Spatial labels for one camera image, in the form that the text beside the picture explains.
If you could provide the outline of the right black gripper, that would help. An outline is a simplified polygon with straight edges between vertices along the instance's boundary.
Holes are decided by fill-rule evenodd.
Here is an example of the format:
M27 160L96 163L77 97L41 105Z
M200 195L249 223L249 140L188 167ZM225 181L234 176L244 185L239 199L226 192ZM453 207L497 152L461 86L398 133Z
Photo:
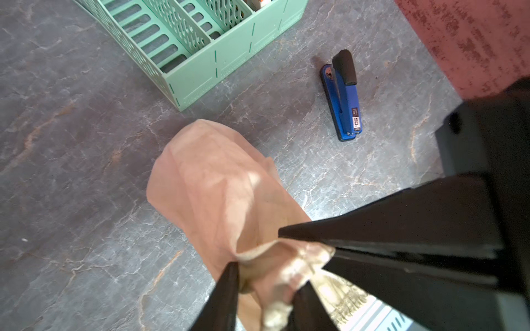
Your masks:
M529 79L463 102L436 131L446 176L486 179L516 279L529 294Z

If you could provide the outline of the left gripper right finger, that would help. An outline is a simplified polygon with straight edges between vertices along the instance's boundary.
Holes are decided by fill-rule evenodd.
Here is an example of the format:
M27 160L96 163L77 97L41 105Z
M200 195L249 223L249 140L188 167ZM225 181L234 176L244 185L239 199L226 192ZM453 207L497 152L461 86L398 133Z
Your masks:
M338 331L309 281L295 293L285 330Z

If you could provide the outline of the beige cloth soil bag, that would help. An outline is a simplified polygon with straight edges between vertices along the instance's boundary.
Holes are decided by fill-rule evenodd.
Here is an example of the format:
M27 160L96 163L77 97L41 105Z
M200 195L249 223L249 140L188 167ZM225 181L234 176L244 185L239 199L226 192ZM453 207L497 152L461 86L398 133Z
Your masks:
M366 292L324 270L332 247L279 238L280 228L309 216L273 160L228 126L199 119L181 129L153 166L147 199L183 230L214 279L239 264L237 316L247 330L284 328L306 284L339 329L368 302Z

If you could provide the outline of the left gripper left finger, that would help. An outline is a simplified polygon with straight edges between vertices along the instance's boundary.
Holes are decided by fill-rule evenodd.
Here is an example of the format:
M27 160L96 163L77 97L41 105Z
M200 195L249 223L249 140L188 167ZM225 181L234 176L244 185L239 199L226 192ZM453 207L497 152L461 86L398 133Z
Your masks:
M226 265L208 301L189 330L234 331L239 291L239 264L233 261Z

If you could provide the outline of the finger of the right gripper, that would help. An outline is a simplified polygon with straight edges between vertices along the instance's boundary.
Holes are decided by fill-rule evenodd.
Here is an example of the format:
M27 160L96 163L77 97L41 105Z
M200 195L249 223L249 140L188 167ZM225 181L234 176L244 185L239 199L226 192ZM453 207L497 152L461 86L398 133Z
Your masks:
M505 247L487 183L468 175L407 188L338 217L283 227L278 234L382 255L493 259Z
M430 330L529 329L529 300L498 260L338 249L324 268Z

